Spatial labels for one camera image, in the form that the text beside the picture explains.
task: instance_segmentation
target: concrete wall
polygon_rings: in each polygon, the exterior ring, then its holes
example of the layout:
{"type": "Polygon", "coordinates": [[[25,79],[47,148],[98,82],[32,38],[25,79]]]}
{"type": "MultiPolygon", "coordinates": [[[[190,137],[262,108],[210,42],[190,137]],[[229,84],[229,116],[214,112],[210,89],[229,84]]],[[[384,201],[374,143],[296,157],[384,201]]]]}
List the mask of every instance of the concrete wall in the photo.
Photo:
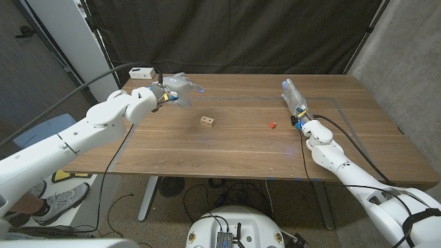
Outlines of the concrete wall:
{"type": "Polygon", "coordinates": [[[349,74],[441,174],[440,71],[441,1],[392,0],[349,74]]]}

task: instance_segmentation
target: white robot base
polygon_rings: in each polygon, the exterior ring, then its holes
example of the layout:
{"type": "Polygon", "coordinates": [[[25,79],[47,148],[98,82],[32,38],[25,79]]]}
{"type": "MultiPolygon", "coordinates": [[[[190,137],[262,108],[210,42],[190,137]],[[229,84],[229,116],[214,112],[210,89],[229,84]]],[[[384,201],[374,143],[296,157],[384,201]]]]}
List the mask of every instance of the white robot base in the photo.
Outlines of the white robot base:
{"type": "Polygon", "coordinates": [[[268,216],[251,207],[232,205],[201,216],[190,227],[185,247],[282,248],[285,242],[279,226],[268,216]]]}

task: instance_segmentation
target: white wall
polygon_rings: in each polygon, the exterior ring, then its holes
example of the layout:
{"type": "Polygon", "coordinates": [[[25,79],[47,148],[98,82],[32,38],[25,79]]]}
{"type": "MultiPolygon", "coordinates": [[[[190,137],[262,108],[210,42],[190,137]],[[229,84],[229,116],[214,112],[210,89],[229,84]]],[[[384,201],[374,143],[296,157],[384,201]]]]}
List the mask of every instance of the white wall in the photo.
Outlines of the white wall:
{"type": "MultiPolygon", "coordinates": [[[[85,82],[109,70],[109,65],[75,2],[28,0],[28,3],[85,82]]],[[[105,101],[113,91],[118,90],[112,75],[98,80],[89,88],[98,102],[105,101]]]]}

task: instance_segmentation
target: white box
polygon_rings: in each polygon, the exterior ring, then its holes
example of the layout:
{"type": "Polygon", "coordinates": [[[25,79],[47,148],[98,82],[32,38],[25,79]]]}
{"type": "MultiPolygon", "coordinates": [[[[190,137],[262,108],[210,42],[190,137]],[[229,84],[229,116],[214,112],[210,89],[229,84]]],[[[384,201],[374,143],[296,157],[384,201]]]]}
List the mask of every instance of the white box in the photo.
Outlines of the white box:
{"type": "Polygon", "coordinates": [[[132,68],[129,74],[131,79],[153,79],[155,72],[153,68],[132,68]]]}

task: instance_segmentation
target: black fan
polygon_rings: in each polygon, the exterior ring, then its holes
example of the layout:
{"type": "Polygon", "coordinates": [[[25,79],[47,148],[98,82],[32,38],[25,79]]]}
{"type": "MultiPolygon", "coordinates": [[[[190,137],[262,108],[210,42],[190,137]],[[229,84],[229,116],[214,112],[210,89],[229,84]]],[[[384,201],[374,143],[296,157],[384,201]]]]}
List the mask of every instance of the black fan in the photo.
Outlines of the black fan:
{"type": "Polygon", "coordinates": [[[159,193],[166,198],[175,197],[184,190],[184,187],[184,178],[166,176],[159,184],[159,193]]]}

